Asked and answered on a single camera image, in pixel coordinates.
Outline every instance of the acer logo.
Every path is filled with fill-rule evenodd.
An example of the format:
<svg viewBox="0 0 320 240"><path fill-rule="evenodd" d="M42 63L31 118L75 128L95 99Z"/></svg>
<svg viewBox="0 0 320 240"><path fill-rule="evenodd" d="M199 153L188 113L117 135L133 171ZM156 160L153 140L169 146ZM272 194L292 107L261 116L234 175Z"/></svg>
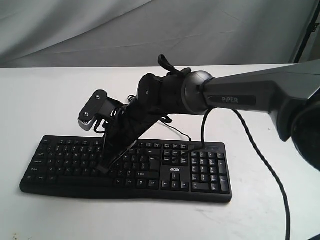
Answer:
<svg viewBox="0 0 320 240"><path fill-rule="evenodd" d="M179 172L181 170L181 168L171 168L170 171L171 172Z"/></svg>

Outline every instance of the black keyboard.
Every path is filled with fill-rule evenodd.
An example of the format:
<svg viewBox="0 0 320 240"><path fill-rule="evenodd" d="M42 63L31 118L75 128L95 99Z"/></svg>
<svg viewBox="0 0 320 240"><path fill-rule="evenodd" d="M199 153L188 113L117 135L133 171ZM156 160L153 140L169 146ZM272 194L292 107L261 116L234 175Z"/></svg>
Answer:
<svg viewBox="0 0 320 240"><path fill-rule="evenodd" d="M102 138L44 136L20 183L22 192L69 198L153 198L229 202L232 198L225 145L139 139L107 174Z"/></svg>

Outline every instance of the white table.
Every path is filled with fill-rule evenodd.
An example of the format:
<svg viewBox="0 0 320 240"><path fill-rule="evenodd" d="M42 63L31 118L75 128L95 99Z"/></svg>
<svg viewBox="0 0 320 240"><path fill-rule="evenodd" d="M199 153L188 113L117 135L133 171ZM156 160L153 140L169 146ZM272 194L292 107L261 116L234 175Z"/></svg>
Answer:
<svg viewBox="0 0 320 240"><path fill-rule="evenodd" d="M215 77L279 65L195 66ZM230 110L208 117L205 140L226 145L233 198L229 204L168 200L88 200L22 193L19 183L44 135L96 136L79 126L79 111L97 89L124 102L159 67L0 69L0 239L171 240L284 239L279 187ZM278 173L291 210L291 239L320 232L320 172L291 140L281 142L267 114L242 112L257 145ZM200 140L202 116L172 116L173 126ZM186 140L156 124L143 138Z"/></svg>

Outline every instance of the space bar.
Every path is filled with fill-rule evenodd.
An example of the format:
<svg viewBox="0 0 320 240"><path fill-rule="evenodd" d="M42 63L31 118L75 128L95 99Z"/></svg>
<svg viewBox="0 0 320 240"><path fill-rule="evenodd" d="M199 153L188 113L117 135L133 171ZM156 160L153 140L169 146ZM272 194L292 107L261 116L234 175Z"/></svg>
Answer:
<svg viewBox="0 0 320 240"><path fill-rule="evenodd" d="M58 179L58 184L77 186L110 187L112 183L111 178L104 177L60 176Z"/></svg>

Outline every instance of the gray fabric backdrop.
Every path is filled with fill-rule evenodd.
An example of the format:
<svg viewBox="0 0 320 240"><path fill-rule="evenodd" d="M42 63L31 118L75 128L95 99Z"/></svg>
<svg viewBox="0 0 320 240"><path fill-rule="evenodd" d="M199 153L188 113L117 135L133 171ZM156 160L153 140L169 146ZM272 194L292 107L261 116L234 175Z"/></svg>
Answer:
<svg viewBox="0 0 320 240"><path fill-rule="evenodd" d="M288 63L318 0L42 2L18 38L0 20L2 67L156 66L160 53L176 66Z"/></svg>

